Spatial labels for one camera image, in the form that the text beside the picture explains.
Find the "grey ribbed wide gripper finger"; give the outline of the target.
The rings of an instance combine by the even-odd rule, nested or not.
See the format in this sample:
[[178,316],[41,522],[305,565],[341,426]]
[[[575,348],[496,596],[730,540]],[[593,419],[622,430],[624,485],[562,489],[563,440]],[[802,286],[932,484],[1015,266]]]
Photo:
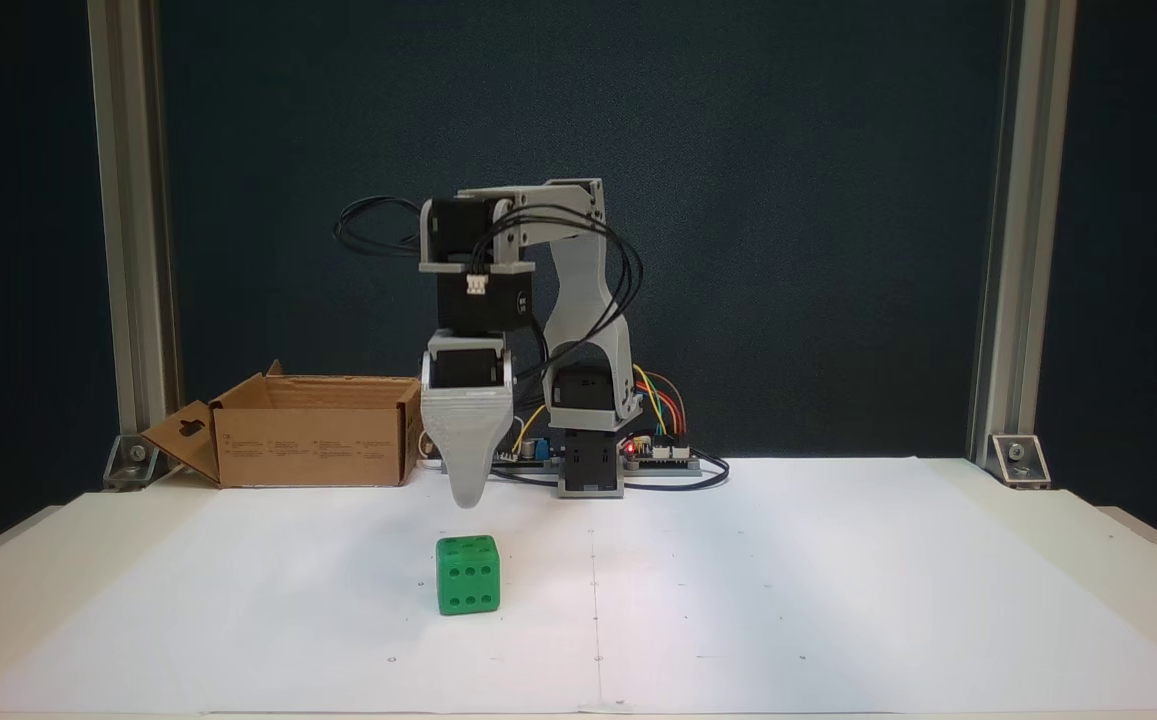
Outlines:
[[496,447],[514,418],[510,389],[423,389],[423,429],[445,462],[462,509],[481,501]]

